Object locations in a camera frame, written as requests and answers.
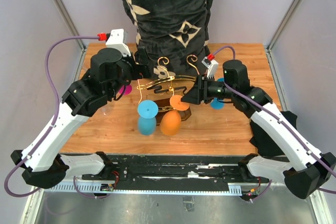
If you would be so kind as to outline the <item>magenta wine glass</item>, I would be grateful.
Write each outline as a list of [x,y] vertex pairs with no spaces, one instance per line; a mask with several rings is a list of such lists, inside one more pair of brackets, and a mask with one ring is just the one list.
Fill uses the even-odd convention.
[[132,86],[127,85],[127,86],[122,86],[119,93],[123,95],[128,95],[132,92]]

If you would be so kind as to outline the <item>clear wine glass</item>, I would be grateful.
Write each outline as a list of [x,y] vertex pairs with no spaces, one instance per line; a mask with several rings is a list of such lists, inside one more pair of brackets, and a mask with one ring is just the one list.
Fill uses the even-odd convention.
[[110,105],[107,104],[107,105],[105,105],[105,106],[102,107],[101,111],[102,111],[103,115],[107,116],[107,115],[109,115],[111,113],[112,108],[111,108]]

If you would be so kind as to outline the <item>orange wine glass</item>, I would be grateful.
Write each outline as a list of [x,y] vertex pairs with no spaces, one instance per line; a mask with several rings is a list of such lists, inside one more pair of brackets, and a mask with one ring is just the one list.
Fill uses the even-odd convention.
[[177,94],[170,98],[170,106],[173,110],[168,111],[160,123],[160,131],[166,136],[174,136],[179,132],[182,122],[180,112],[190,108],[188,103],[182,101],[182,96]]

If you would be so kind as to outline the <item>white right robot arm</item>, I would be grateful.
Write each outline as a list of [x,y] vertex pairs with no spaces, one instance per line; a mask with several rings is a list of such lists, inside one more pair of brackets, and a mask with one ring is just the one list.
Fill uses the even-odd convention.
[[335,156],[330,152],[322,153],[311,145],[263,89],[250,85],[247,67],[240,60],[224,62],[223,74],[222,82],[206,75],[197,76],[181,100],[199,105],[214,98],[230,99],[234,107],[258,125],[288,159],[281,162],[249,154],[238,163],[238,177],[242,181],[267,178],[285,184],[296,197],[306,199],[335,175]]

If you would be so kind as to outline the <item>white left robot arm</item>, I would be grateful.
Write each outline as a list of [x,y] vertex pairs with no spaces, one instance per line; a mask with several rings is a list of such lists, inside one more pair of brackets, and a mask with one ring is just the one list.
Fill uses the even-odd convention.
[[70,85],[61,98],[56,115],[41,132],[42,142],[34,140],[11,158],[24,169],[26,184],[48,189],[65,178],[95,175],[108,179],[116,166],[104,152],[91,155],[61,155],[59,151],[74,132],[108,102],[118,101],[118,93],[131,81],[150,78],[149,57],[144,47],[127,55],[120,49],[103,48],[90,59],[90,68]]

